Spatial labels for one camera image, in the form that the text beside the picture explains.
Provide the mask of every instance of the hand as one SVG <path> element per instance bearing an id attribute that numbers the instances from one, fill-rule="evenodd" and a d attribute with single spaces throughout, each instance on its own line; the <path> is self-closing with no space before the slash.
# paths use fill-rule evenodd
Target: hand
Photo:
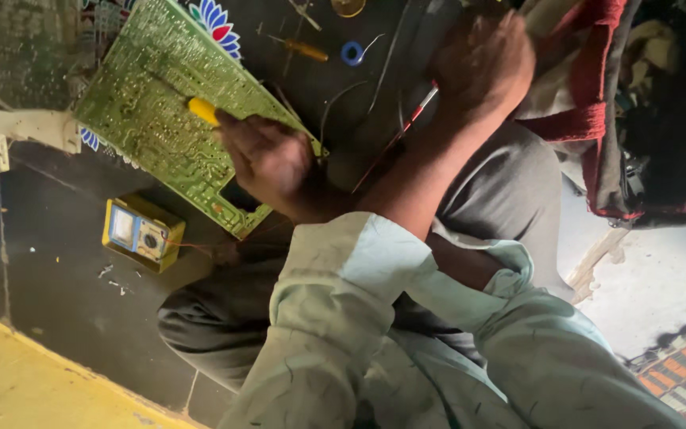
<path id="1" fill-rule="evenodd" d="M 345 211 L 348 198 L 332 197 L 306 133 L 257 114 L 240 121 L 218 109 L 216 118 L 237 183 L 256 199 L 296 224 L 326 222 Z"/>
<path id="2" fill-rule="evenodd" d="M 433 54 L 440 113 L 460 119 L 478 113 L 506 117 L 528 92 L 535 64 L 520 15 L 462 17 Z"/>

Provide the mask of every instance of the circuit board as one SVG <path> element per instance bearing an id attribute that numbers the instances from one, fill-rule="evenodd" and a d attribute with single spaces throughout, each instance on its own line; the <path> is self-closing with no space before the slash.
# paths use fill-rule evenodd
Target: circuit board
<path id="1" fill-rule="evenodd" d="M 175 0 L 137 2 L 75 118 L 243 239 L 272 209 L 240 208 L 229 198 L 229 155 L 211 126 L 185 109 L 177 91 L 237 118 L 260 114 L 305 131 Z M 321 155 L 319 142 L 312 145 Z"/>
<path id="2" fill-rule="evenodd" d="M 10 107 L 68 108 L 78 13 L 75 0 L 0 0 L 0 98 Z"/>

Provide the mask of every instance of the leg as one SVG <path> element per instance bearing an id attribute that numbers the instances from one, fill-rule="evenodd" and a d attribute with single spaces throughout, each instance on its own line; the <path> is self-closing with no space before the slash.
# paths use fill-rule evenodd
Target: leg
<path id="1" fill-rule="evenodd" d="M 269 298 L 284 264 L 277 257 L 224 269 L 172 293 L 158 310 L 162 339 L 201 373 L 239 391 L 266 341 Z"/>
<path id="2" fill-rule="evenodd" d="M 520 241 L 534 260 L 534 285 L 569 301 L 571 289 L 557 273 L 560 172 L 554 151 L 528 129 L 504 122 L 483 143 L 443 197 L 437 216 L 447 228 L 487 239 Z M 441 265 L 442 238 L 426 243 Z M 447 325 L 406 294 L 395 304 L 394 327 L 435 336 L 461 354 L 480 357 L 470 334 Z"/>

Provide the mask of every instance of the tape roll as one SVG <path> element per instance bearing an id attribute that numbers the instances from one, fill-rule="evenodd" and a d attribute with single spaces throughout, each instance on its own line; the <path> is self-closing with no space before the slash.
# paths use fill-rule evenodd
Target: tape roll
<path id="1" fill-rule="evenodd" d="M 343 45 L 343 49 L 341 49 L 341 60 L 343 60 L 344 63 L 351 67 L 356 67 L 361 64 L 363 59 L 364 49 L 362 49 L 360 44 L 350 41 Z"/>

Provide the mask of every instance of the man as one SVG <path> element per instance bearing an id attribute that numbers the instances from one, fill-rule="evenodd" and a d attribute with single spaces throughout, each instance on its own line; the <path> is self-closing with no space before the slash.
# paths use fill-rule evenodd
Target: man
<path id="1" fill-rule="evenodd" d="M 557 161 L 505 122 L 533 70 L 518 16 L 457 27 L 434 57 L 438 114 L 351 207 L 316 185 L 303 133 L 218 113 L 240 185 L 298 224 L 286 259 L 159 312 L 167 344 L 239 393 L 222 427 L 686 427 L 534 287 L 568 294 Z"/>

